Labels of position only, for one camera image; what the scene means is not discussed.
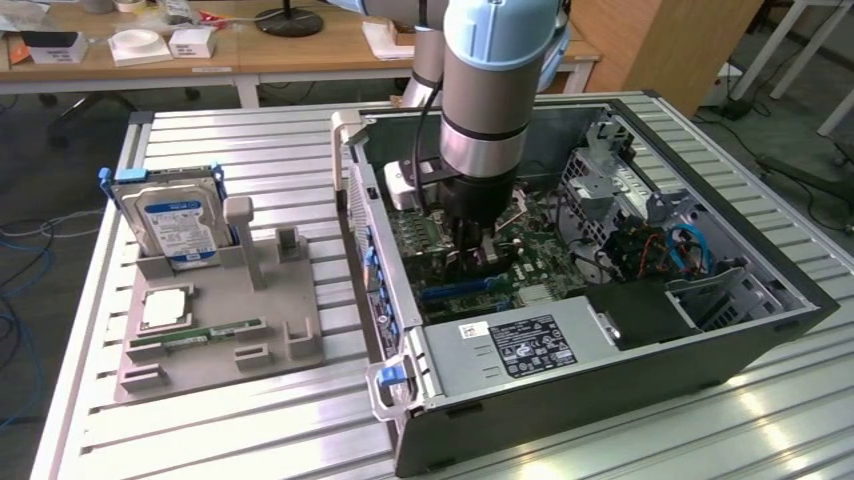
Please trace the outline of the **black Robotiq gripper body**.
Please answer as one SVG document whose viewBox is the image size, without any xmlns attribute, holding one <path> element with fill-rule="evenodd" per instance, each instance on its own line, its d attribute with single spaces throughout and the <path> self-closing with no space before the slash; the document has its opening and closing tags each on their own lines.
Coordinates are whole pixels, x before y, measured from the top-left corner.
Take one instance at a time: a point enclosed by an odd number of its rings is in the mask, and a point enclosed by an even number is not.
<svg viewBox="0 0 854 480">
<path fill-rule="evenodd" d="M 509 207 L 517 172 L 489 178 L 466 175 L 442 181 L 445 212 L 466 221 L 496 221 Z"/>
</svg>

